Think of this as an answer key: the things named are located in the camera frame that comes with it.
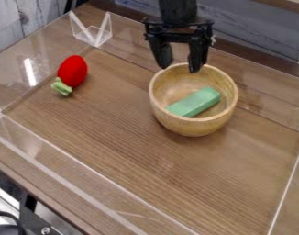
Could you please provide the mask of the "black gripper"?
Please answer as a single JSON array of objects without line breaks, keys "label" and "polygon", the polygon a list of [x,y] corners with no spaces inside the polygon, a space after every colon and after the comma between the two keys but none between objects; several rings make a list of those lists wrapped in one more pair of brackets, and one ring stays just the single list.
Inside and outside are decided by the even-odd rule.
[{"label": "black gripper", "polygon": [[146,17],[144,39],[150,43],[158,66],[166,69],[172,64],[171,42],[188,43],[188,70],[196,73],[207,63],[208,47],[215,43],[212,26],[215,22],[194,17],[182,24],[170,24],[160,17]]}]

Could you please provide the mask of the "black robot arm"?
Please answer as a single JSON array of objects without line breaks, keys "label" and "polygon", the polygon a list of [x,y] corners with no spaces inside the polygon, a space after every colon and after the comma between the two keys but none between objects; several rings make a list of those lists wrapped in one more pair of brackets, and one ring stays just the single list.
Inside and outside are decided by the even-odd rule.
[{"label": "black robot arm", "polygon": [[158,0],[159,17],[146,17],[144,39],[162,69],[174,62],[172,43],[188,45],[188,71],[196,73],[207,63],[214,45],[215,22],[198,16],[198,0]]}]

